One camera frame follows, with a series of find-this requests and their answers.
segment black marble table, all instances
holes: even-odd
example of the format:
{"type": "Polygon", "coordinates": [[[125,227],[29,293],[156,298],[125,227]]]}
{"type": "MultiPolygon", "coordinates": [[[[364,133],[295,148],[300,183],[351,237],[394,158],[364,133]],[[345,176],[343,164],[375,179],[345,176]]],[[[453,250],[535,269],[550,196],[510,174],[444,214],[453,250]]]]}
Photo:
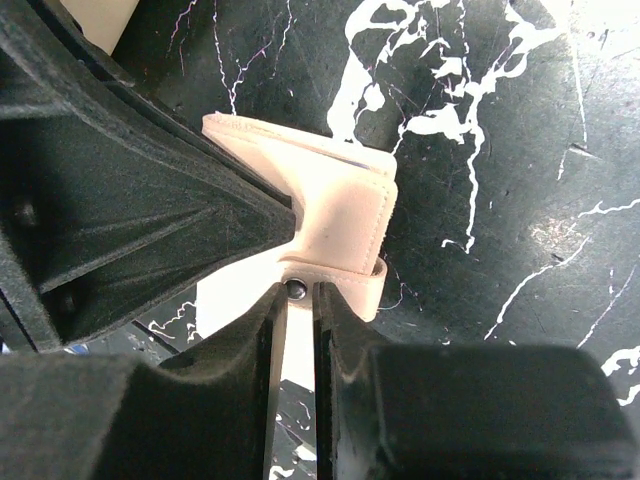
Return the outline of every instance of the black marble table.
{"type": "MultiPolygon", "coordinates": [[[[625,0],[141,0],[114,58],[194,128],[394,152],[376,328],[584,349],[640,433],[639,21],[625,0]]],[[[141,323],[187,342],[183,302],[141,323]]]]}

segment leather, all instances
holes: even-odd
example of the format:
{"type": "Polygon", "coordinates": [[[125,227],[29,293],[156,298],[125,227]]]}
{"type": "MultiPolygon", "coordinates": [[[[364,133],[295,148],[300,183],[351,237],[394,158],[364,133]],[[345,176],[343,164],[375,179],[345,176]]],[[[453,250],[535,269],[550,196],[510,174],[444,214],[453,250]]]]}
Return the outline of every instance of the leather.
{"type": "Polygon", "coordinates": [[[217,312],[217,330],[248,310],[271,284],[290,278],[308,287],[308,295],[291,300],[290,308],[310,309],[313,284],[330,281],[356,315],[373,320],[387,273],[378,253],[398,193],[393,156],[219,113],[203,118],[202,132],[290,195],[297,224],[288,244],[229,265],[200,282],[199,333],[213,333],[201,331],[202,312],[217,312]]]}

